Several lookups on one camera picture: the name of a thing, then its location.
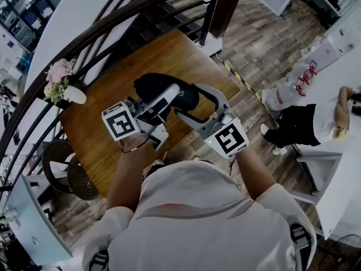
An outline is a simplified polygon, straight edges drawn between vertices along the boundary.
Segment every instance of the chair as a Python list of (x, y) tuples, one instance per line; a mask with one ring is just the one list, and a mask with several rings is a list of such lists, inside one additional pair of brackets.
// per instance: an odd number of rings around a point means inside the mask
[[(51, 141), (42, 154), (44, 174), (49, 184), (58, 191), (75, 194), (82, 200), (94, 200), (99, 196), (99, 192), (75, 156), (72, 157), (70, 162), (67, 162), (67, 158), (72, 154), (74, 154), (74, 151), (68, 141), (64, 139)], [(67, 184), (55, 178), (50, 167), (51, 161), (68, 165), (67, 180), (65, 181)]]

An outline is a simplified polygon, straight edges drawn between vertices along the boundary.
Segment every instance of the flower vase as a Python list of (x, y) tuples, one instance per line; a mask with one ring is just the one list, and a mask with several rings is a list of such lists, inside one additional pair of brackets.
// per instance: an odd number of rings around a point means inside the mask
[(68, 85), (68, 87), (64, 90), (64, 98), (79, 104), (84, 104), (86, 102), (85, 93), (72, 85)]

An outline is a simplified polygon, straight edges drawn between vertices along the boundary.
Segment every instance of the stair step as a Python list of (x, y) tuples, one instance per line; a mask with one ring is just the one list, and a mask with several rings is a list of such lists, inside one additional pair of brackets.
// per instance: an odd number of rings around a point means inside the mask
[(103, 66), (103, 69), (108, 69), (113, 64), (117, 63), (120, 60), (123, 60), (124, 58), (126, 58), (127, 56), (133, 53), (131, 47), (126, 43), (123, 43), (120, 46), (120, 49), (121, 49), (120, 51), (116, 50), (115, 52), (113, 52), (113, 54), (109, 56), (107, 62)]
[(166, 23), (168, 23), (172, 27), (176, 27), (178, 24), (182, 23), (183, 21), (177, 19), (176, 17), (170, 17), (165, 20)]
[(153, 40), (156, 36), (150, 32), (149, 30), (146, 30), (140, 34), (146, 41)]
[(147, 40), (144, 37), (142, 37), (141, 35), (137, 35), (136, 37), (134, 37), (131, 40), (126, 42), (126, 44), (128, 44), (132, 50), (139, 49), (146, 43), (147, 43)]
[(149, 30), (154, 36), (158, 36), (158, 35), (162, 34), (162, 30), (159, 29), (157, 26), (149, 27), (148, 30)]
[(166, 22), (158, 23), (156, 26), (164, 33), (169, 32), (173, 29), (173, 27)]
[(166, 14), (168, 14), (168, 11), (165, 10), (160, 5), (155, 5), (143, 13), (143, 15), (150, 21), (158, 19), (159, 17), (166, 15)]
[(131, 26), (128, 29), (135, 30), (143, 27), (144, 25), (147, 25), (150, 22), (150, 19), (148, 19), (143, 14), (139, 14), (138, 17), (133, 21)]

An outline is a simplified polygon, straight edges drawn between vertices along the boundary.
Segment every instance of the white desk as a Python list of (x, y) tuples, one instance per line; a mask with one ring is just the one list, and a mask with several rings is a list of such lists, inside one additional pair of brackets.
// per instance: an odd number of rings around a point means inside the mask
[(10, 194), (6, 207), (15, 210), (15, 217), (6, 217), (11, 219), (11, 230), (37, 265), (70, 259), (70, 250), (45, 216), (30, 188), (20, 176)]
[(311, 203), (315, 206), (325, 239), (328, 239), (340, 221), (353, 196), (354, 182), (356, 180), (355, 173), (343, 171), (345, 166), (350, 164), (350, 159), (352, 159), (350, 156), (342, 154), (303, 156), (297, 159), (297, 161), (303, 163), (317, 161), (331, 161), (333, 163), (323, 187), (314, 195), (290, 191), (295, 199)]

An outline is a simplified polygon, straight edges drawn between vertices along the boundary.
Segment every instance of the white sneaker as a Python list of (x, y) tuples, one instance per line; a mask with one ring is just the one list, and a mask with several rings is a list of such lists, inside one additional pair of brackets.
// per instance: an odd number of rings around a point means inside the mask
[(272, 150), (272, 153), (273, 153), (274, 155), (284, 155), (286, 152), (288, 152), (288, 150), (286, 149), (286, 147), (283, 147), (283, 148), (275, 147), (275, 148)]
[(154, 165), (164, 165), (163, 161), (160, 160), (160, 159), (156, 159), (153, 163), (152, 163), (152, 166)]
[(259, 130), (261, 131), (261, 134), (262, 134), (263, 136), (265, 136), (266, 133), (268, 132), (269, 128), (268, 128), (267, 125), (261, 124), (261, 126), (259, 127)]

